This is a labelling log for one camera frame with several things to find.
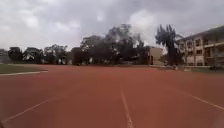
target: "sky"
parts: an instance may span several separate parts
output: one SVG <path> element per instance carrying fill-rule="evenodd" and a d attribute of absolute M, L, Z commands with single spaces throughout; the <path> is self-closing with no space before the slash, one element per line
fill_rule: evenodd
<path fill-rule="evenodd" d="M 79 46 L 83 37 L 131 24 L 156 46 L 156 28 L 188 36 L 224 24 L 223 0 L 0 0 L 0 48 Z"/>

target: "building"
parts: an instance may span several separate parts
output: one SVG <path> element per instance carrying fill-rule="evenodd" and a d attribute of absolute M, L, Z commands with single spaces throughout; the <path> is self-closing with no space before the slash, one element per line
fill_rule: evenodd
<path fill-rule="evenodd" d="M 160 58 L 163 54 L 163 49 L 158 47 L 151 47 L 149 51 L 149 62 L 151 65 L 163 65 Z"/>
<path fill-rule="evenodd" d="M 0 49 L 0 64 L 1 63 L 8 63 L 10 61 L 8 57 L 8 52 L 4 49 Z"/>
<path fill-rule="evenodd" d="M 186 65 L 224 65 L 224 26 L 185 37 L 177 43 Z"/>

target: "multi-story building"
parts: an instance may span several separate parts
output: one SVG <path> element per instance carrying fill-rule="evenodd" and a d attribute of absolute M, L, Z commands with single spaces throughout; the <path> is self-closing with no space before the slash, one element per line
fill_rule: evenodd
<path fill-rule="evenodd" d="M 224 26 L 182 38 L 177 42 L 186 65 L 224 65 Z"/>

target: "white lane line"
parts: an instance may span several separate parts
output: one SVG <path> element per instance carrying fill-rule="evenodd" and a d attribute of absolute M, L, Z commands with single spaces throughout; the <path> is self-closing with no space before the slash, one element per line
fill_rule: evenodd
<path fill-rule="evenodd" d="M 20 73 L 9 73 L 9 74 L 0 74 L 0 76 L 15 76 L 15 75 L 26 75 L 26 74 L 38 74 L 48 71 L 39 71 L 39 72 L 20 72 Z"/>
<path fill-rule="evenodd" d="M 129 113 L 127 100 L 125 98 L 124 91 L 122 88 L 120 89 L 120 92 L 121 92 L 121 97 L 122 97 L 122 101 L 123 101 L 123 105 L 124 105 L 124 109 L 125 109 L 125 113 L 126 113 L 126 118 L 127 118 L 127 128 L 134 128 L 132 120 L 131 120 L 131 116 Z"/>
<path fill-rule="evenodd" d="M 210 106 L 212 106 L 212 107 L 215 107 L 215 108 L 224 110 L 224 107 L 219 106 L 219 105 L 217 105 L 217 104 L 214 104 L 214 103 L 212 103 L 212 102 L 210 102 L 210 101 L 206 101 L 206 100 L 204 100 L 204 99 L 201 99 L 201 98 L 199 98 L 199 97 L 197 97 L 197 96 L 194 96 L 194 95 L 192 95 L 192 94 L 190 94 L 190 93 L 181 91 L 181 90 L 179 90 L 179 89 L 178 89 L 178 90 L 175 89 L 175 90 L 176 90 L 176 92 L 179 93 L 179 94 L 182 94 L 182 95 L 191 97 L 191 98 L 193 98 L 193 99 L 195 99 L 195 100 L 198 100 L 198 101 L 200 101 L 200 102 L 203 102 L 203 103 L 205 103 L 205 104 L 208 104 L 208 105 L 210 105 Z"/>
<path fill-rule="evenodd" d="M 27 113 L 27 112 L 29 112 L 29 111 L 31 111 L 31 110 L 34 110 L 35 108 L 39 107 L 40 105 L 43 105 L 43 104 L 45 104 L 45 103 L 48 103 L 48 102 L 50 102 L 51 100 L 52 100 L 52 99 L 47 99 L 47 100 L 45 100 L 45 101 L 43 101 L 43 102 L 41 102 L 41 103 L 39 103 L 39 104 L 36 104 L 36 105 L 34 105 L 34 106 L 32 106 L 32 107 L 30 107 L 30 108 L 28 108 L 28 109 L 26 109 L 26 110 L 24 110 L 24 111 L 22 111 L 22 112 L 20 112 L 20 113 L 17 113 L 17 114 L 15 114 L 15 115 L 13 115 L 13 116 L 10 116 L 10 117 L 8 117 L 8 118 L 5 118 L 5 119 L 2 120 L 2 123 L 7 123 L 7 122 L 9 122 L 10 120 L 13 120 L 13 119 L 15 119 L 15 118 L 17 118 L 17 117 L 19 117 L 19 116 L 22 116 L 23 114 L 25 114 L 25 113 Z"/>

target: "red running track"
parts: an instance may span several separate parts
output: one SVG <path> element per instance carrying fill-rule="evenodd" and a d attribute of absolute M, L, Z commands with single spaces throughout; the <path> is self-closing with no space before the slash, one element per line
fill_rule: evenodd
<path fill-rule="evenodd" d="M 6 128 L 224 128 L 224 77 L 150 68 L 42 66 L 0 76 Z"/>

